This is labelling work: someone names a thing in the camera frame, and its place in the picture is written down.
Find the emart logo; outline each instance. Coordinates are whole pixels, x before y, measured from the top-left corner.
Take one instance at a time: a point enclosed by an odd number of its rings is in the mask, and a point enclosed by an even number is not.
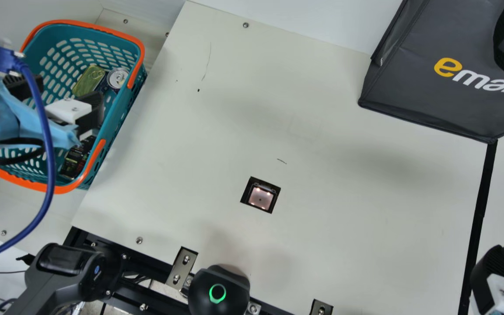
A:
[[[472,70],[462,69],[462,64],[452,58],[442,58],[439,60],[435,66],[434,71],[438,75],[444,77],[452,77],[453,81],[460,82],[464,80],[462,84],[470,86],[470,84],[475,84],[474,88],[482,89],[486,91],[501,91],[504,93],[504,79],[490,79],[490,77],[484,74],[478,74]]]

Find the tin can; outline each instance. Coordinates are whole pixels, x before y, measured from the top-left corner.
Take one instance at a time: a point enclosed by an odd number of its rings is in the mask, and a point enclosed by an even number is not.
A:
[[[126,83],[128,77],[130,77],[130,72],[125,68],[114,68],[108,72],[106,82],[111,88],[119,90]]]

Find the metal bracket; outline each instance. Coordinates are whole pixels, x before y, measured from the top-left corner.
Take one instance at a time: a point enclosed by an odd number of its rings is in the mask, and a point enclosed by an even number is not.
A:
[[[170,271],[170,275],[168,275],[168,279],[166,279],[166,285],[181,291],[188,280],[188,275],[190,275],[190,271],[192,271],[192,267],[194,267],[197,258],[198,253],[181,247],[172,264],[172,271]]]
[[[248,302],[248,307],[246,307],[245,315],[259,315],[260,309],[262,309],[261,305],[250,301],[250,302]]]
[[[315,299],[314,301],[312,301],[310,315],[332,315],[333,310],[333,306]]]
[[[192,280],[194,280],[194,276],[189,275],[186,278],[186,281],[184,281],[184,285],[182,285],[182,289],[180,290],[180,293],[182,294],[183,297],[186,299],[188,298],[188,292],[190,290],[190,285],[192,285]]]

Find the teal basket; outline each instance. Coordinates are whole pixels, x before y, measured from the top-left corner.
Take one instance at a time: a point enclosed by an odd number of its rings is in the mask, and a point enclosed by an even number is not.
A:
[[[35,28],[25,40],[23,52],[26,55],[24,61],[32,73],[41,74],[44,79],[42,100],[46,105],[63,98],[74,98],[72,88],[91,64],[105,70],[121,67],[129,71],[130,77],[117,95],[112,89],[104,95],[104,122],[80,175],[72,180],[57,177],[56,193],[67,193],[75,188],[88,189],[147,78],[143,66],[144,46],[136,38],[109,28],[56,20]],[[34,107],[32,98],[25,102]],[[20,156],[30,150],[33,149],[2,149],[0,157]],[[55,148],[54,151],[59,169],[68,150]],[[1,166],[0,177],[23,187],[46,191],[46,154],[24,163]]]

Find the white panel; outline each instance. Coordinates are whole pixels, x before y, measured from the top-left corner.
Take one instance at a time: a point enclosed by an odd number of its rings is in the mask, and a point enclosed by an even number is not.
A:
[[[152,24],[111,10],[102,10],[96,24],[138,38],[145,45],[143,64],[147,71],[152,68],[158,52],[165,43],[166,33],[170,32],[170,28],[172,28],[172,24],[165,24],[162,21],[156,21]]]
[[[361,109],[368,55],[244,21],[186,3],[73,224],[295,314],[456,313],[486,146]]]
[[[172,28],[184,0],[100,0],[105,9]]]
[[[71,228],[71,219],[86,191],[74,190],[64,195],[54,195],[50,210],[40,225],[16,248],[35,255],[48,243],[63,243]],[[0,181],[0,241],[6,241],[24,229],[40,210],[44,193]]]
[[[42,22],[67,18],[94,23],[100,12],[98,0],[0,0],[0,36],[18,49]]]

